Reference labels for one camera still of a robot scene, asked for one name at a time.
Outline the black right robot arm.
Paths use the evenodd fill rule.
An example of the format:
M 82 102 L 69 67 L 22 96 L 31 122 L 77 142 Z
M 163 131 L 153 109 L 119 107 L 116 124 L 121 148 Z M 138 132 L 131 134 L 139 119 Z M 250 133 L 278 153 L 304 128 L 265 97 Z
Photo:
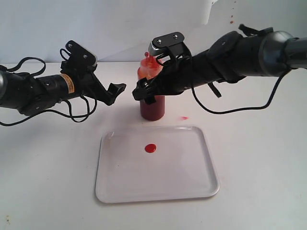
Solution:
M 156 77 L 137 82 L 135 100 L 152 104 L 158 95 L 179 95 L 214 82 L 234 84 L 249 76 L 280 77 L 307 66 L 307 40 L 271 27 L 255 30 L 241 24 L 238 31 L 223 35 L 197 55 L 191 54 L 184 39 L 182 33 L 173 32 L 152 40 L 149 53 L 166 61 Z

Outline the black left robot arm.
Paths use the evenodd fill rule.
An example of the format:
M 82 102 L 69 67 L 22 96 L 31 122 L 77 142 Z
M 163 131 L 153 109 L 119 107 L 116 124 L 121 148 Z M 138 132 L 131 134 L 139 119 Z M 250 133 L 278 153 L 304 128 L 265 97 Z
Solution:
M 66 60 L 59 74 L 42 76 L 39 72 L 17 72 L 19 66 L 0 68 L 0 105 L 16 109 L 25 116 L 34 115 L 53 107 L 56 103 L 86 96 L 106 105 L 112 105 L 125 90 L 126 84 L 111 83 L 104 88 L 95 76 L 96 65 Z

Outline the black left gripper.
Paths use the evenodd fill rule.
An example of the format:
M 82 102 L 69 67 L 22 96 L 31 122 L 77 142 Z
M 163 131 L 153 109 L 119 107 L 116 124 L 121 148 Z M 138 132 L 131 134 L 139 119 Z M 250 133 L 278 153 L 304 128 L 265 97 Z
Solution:
M 61 73 L 68 75 L 73 80 L 77 92 L 83 91 L 86 96 L 96 98 L 110 106 L 124 92 L 127 85 L 110 83 L 108 88 L 105 88 L 94 74 L 96 67 L 86 61 L 68 59 L 62 61 Z

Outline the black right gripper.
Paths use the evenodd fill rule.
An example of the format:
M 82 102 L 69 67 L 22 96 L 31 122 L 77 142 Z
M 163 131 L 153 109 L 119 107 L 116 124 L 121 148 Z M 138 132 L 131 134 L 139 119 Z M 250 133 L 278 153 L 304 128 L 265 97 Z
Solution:
M 149 47 L 149 57 L 161 67 L 159 73 L 137 81 L 132 91 L 136 101 L 153 104 L 156 96 L 180 95 L 194 87 L 193 60 L 186 46 Z

